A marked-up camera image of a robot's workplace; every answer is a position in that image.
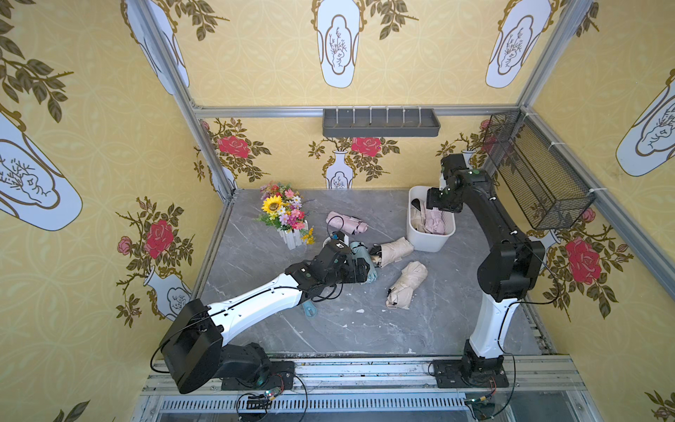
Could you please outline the mint green umbrella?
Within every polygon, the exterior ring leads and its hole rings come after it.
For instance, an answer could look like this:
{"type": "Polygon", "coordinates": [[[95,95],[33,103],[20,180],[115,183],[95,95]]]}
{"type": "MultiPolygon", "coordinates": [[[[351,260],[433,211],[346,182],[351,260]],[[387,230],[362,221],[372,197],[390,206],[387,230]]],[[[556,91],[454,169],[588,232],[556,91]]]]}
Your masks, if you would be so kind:
{"type": "Polygon", "coordinates": [[[363,283],[365,284],[374,283],[377,280],[378,272],[376,265],[373,259],[371,258],[371,255],[369,254],[367,246],[365,246],[365,244],[363,244],[362,242],[354,241],[351,242],[350,247],[357,260],[364,260],[365,265],[367,267],[367,272],[363,283]]]}

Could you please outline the beige umbrella with black handle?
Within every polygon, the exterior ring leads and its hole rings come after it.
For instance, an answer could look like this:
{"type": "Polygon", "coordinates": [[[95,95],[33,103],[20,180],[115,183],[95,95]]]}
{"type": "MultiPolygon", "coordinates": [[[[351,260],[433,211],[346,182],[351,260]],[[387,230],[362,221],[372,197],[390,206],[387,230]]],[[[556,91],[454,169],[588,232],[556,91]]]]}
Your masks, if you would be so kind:
{"type": "Polygon", "coordinates": [[[394,242],[375,244],[369,251],[372,262],[380,268],[401,261],[414,251],[414,246],[405,238],[400,237],[394,242]]]}

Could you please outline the beige umbrella front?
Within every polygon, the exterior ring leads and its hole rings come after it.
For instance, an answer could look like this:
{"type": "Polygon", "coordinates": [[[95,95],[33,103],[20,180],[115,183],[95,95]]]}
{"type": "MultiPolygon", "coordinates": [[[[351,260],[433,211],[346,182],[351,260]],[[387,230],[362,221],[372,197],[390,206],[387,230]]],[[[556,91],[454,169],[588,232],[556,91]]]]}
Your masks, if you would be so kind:
{"type": "Polygon", "coordinates": [[[386,306],[388,308],[409,309],[416,289],[425,281],[428,270],[419,261],[409,263],[401,272],[397,281],[388,289],[386,306]]]}

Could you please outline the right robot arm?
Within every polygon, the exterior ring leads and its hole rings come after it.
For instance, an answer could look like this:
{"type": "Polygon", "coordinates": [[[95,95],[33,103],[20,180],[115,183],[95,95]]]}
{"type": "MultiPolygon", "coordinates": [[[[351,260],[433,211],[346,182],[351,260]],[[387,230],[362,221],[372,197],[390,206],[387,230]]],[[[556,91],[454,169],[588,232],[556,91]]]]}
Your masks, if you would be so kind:
{"type": "Polygon", "coordinates": [[[518,228],[497,198],[488,172],[470,169],[461,154],[451,154],[441,159],[441,175],[445,186],[428,191],[426,207],[453,214],[468,207],[490,248],[477,269],[483,299],[476,328],[464,346],[459,376],[469,385],[492,378],[506,386],[506,334],[514,311],[536,285],[546,249],[518,228]]]}

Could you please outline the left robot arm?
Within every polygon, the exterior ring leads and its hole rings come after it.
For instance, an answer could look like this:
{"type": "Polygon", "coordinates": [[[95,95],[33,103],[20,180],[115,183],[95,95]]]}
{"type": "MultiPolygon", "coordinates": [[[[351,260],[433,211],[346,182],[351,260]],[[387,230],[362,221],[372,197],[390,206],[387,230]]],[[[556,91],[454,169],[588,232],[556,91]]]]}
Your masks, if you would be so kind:
{"type": "Polygon", "coordinates": [[[181,394],[193,393],[213,379],[259,390],[274,372],[270,359],[259,344],[237,346],[232,339],[270,316],[319,297],[325,288],[366,282],[373,267],[369,255],[360,256],[348,244],[331,240],[312,260],[289,266],[247,293],[211,304],[188,302],[156,352],[181,394]]]}

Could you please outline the white storage box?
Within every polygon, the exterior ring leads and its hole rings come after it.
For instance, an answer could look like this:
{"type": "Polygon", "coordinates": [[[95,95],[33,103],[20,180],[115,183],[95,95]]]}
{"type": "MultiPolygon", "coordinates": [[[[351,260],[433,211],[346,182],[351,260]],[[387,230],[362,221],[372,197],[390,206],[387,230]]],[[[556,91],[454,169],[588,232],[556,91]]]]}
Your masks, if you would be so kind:
{"type": "Polygon", "coordinates": [[[413,186],[407,200],[406,239],[416,251],[438,252],[456,231],[455,215],[428,209],[430,186],[413,186]]]}

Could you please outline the blue round hand mirror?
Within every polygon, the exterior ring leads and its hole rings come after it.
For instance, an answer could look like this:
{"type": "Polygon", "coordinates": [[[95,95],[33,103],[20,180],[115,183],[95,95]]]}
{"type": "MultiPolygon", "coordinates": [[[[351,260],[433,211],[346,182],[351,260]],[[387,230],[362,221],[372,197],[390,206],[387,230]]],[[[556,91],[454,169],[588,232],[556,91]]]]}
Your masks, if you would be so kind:
{"type": "Polygon", "coordinates": [[[315,318],[318,315],[318,310],[311,300],[302,304],[302,311],[307,319],[315,318]]]}

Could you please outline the artificial flowers in white planter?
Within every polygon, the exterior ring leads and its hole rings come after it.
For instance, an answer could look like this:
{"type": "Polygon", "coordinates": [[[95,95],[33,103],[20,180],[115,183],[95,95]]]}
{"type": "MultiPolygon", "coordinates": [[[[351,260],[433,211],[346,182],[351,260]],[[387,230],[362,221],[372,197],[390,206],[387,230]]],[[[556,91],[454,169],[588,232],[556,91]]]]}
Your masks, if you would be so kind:
{"type": "Polygon", "coordinates": [[[316,242],[299,191],[290,185],[271,182],[262,186],[260,193],[262,204],[258,221],[274,228],[288,249],[316,242]]]}

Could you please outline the dark grey wall shelf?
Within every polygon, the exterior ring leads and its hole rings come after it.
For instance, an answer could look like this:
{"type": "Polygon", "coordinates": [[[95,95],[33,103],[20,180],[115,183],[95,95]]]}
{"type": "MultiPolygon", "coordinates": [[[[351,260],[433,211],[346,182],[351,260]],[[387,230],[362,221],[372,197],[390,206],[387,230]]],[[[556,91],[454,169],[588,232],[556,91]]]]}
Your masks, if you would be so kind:
{"type": "Polygon", "coordinates": [[[324,108],[322,130],[326,137],[436,137],[441,122],[428,107],[324,108]]]}

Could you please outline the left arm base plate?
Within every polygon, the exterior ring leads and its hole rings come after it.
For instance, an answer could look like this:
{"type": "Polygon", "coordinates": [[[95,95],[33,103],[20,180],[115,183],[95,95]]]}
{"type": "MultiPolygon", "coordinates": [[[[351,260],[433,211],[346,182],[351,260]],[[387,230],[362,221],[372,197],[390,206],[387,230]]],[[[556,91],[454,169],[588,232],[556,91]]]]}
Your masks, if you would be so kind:
{"type": "Polygon", "coordinates": [[[272,362],[265,376],[254,381],[242,381],[238,378],[223,378],[221,391],[262,391],[279,387],[283,391],[292,390],[295,382],[295,363],[291,360],[272,362]]]}

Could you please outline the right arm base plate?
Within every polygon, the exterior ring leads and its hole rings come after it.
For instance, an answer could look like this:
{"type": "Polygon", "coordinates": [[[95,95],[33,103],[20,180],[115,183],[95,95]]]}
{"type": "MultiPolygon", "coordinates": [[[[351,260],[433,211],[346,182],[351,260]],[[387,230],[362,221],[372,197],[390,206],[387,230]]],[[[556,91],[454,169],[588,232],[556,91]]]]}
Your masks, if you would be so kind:
{"type": "Polygon", "coordinates": [[[434,360],[432,375],[440,389],[480,388],[510,386],[503,366],[504,358],[480,360],[434,360]]]}

